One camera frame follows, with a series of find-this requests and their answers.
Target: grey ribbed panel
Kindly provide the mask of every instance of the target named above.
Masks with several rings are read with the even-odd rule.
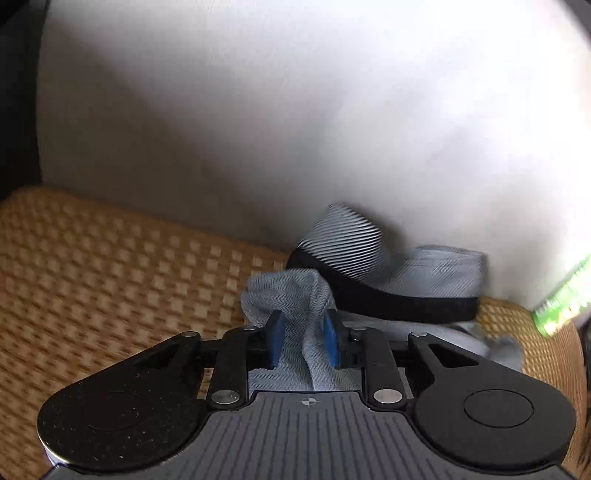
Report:
[[[317,402],[305,405],[308,396]],[[111,480],[491,480],[438,457],[400,413],[374,412],[354,392],[264,392],[215,413],[184,451]],[[567,480],[552,466],[511,480]],[[46,480],[105,480],[57,468]]]

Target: striped fabric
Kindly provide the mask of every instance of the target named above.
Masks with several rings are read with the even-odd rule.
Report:
[[[348,277],[407,297],[477,297],[486,270],[483,254],[458,248],[427,245],[391,255],[379,228],[345,205],[331,205],[298,248]]]

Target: black elastic band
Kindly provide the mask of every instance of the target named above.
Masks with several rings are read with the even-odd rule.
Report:
[[[326,265],[305,250],[296,248],[287,268],[314,268],[332,289],[336,306],[346,312],[403,322],[453,323],[476,318],[478,297],[405,297],[377,290]]]

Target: white wall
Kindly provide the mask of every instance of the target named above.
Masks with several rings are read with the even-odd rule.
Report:
[[[591,56],[553,0],[53,0],[47,183],[292,247],[344,201],[532,307],[589,251]]]

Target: crosshair marking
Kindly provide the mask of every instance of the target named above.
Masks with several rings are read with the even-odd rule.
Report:
[[[312,405],[315,405],[318,400],[316,400],[315,398],[312,397],[306,397],[304,400],[301,401],[306,407],[311,407]]]

